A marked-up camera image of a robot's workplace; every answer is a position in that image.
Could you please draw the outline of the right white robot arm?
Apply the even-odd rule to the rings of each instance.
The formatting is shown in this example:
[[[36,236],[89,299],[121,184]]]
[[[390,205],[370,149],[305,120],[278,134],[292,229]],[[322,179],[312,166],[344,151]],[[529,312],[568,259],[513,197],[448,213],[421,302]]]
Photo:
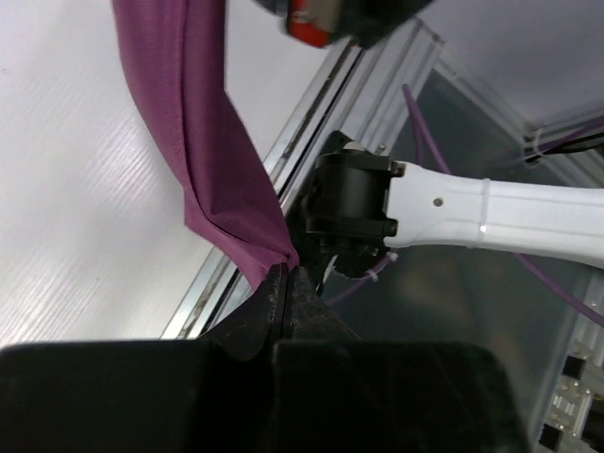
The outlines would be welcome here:
[[[315,164],[305,231],[329,248],[455,245],[603,265],[603,192],[451,176],[344,150]]]

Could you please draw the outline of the purple cloth napkin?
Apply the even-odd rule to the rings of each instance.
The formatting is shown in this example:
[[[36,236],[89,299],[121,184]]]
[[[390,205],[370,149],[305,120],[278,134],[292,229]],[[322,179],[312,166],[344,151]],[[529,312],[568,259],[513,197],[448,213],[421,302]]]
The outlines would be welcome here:
[[[115,1],[126,83],[184,193],[186,226],[252,288],[298,264],[277,194],[225,86],[223,1]]]

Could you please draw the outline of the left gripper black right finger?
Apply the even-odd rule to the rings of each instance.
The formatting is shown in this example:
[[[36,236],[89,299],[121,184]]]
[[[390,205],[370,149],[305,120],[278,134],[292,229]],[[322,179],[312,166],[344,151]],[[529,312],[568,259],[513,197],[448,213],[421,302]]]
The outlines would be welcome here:
[[[281,266],[282,341],[356,341],[356,335],[317,295],[305,269]]]

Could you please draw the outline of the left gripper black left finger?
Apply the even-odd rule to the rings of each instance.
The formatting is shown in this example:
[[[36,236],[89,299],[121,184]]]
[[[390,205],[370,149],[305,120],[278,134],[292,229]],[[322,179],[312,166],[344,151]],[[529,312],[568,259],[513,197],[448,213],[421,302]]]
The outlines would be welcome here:
[[[251,361],[288,336],[289,268],[270,268],[266,278],[237,309],[199,339],[213,342],[237,361]]]

